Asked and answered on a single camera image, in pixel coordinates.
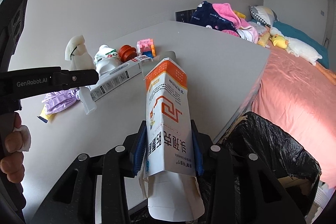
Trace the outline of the person's left hand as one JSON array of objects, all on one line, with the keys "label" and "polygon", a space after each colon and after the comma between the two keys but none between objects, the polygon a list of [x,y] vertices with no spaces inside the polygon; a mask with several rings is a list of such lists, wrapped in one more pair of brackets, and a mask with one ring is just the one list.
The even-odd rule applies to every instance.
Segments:
[{"label": "person's left hand", "polygon": [[23,152],[31,145],[31,135],[26,126],[22,125],[21,117],[15,113],[14,131],[5,138],[5,148],[9,155],[1,160],[1,171],[6,174],[9,182],[21,183],[25,175]]}]

